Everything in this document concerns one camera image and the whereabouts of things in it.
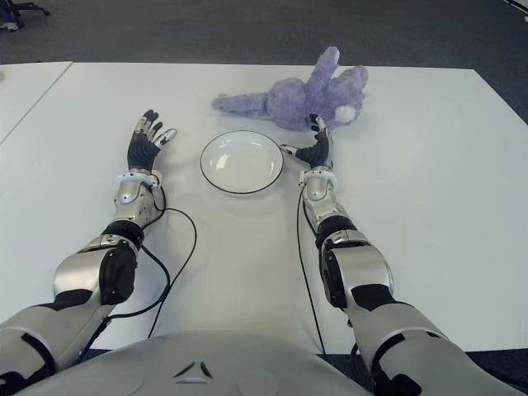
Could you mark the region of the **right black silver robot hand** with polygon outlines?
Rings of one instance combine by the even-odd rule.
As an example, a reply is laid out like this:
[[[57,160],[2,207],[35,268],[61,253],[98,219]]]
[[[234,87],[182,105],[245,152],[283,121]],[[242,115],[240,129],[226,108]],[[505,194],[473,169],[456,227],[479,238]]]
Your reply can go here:
[[[307,163],[311,168],[333,168],[333,139],[325,120],[316,114],[309,115],[311,130],[315,132],[315,144],[296,148],[288,144],[279,146],[283,153]]]

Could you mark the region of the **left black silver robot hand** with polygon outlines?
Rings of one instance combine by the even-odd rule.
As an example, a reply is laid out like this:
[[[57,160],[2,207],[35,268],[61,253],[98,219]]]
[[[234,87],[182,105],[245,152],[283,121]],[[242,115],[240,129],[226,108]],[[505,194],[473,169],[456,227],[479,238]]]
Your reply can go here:
[[[163,122],[158,117],[156,111],[149,109],[137,121],[127,151],[129,170],[151,173],[158,154],[176,138],[176,129],[162,131]]]

